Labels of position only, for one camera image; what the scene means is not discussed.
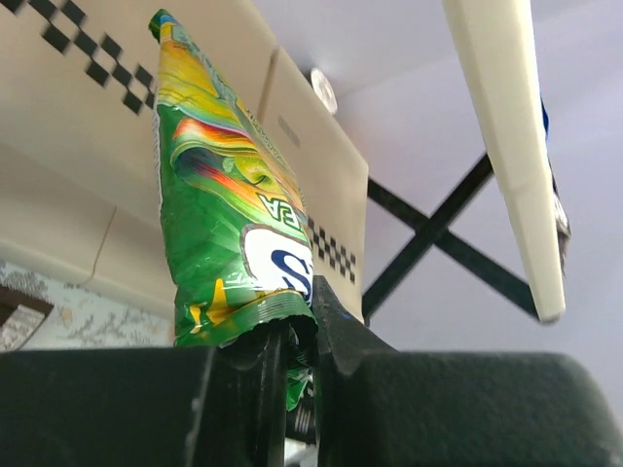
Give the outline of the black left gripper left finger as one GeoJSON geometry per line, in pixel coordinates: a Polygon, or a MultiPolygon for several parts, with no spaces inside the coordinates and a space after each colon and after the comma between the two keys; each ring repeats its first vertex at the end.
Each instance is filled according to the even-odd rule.
{"type": "Polygon", "coordinates": [[[5,466],[280,466],[285,335],[1,358],[5,466]]]}

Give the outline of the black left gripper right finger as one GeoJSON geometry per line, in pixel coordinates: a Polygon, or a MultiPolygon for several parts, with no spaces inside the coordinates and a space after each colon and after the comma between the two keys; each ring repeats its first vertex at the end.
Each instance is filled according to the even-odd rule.
{"type": "Polygon", "coordinates": [[[618,466],[622,433],[559,353],[401,352],[313,281],[321,466],[618,466]]]}

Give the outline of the green Fox's candy bag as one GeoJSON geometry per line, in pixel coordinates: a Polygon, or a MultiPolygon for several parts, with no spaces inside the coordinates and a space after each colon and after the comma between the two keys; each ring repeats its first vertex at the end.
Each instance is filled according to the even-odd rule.
{"type": "Polygon", "coordinates": [[[307,214],[288,163],[183,25],[157,11],[154,110],[165,257],[178,346],[233,343],[287,325],[286,406],[311,378],[314,276],[307,214]]]}

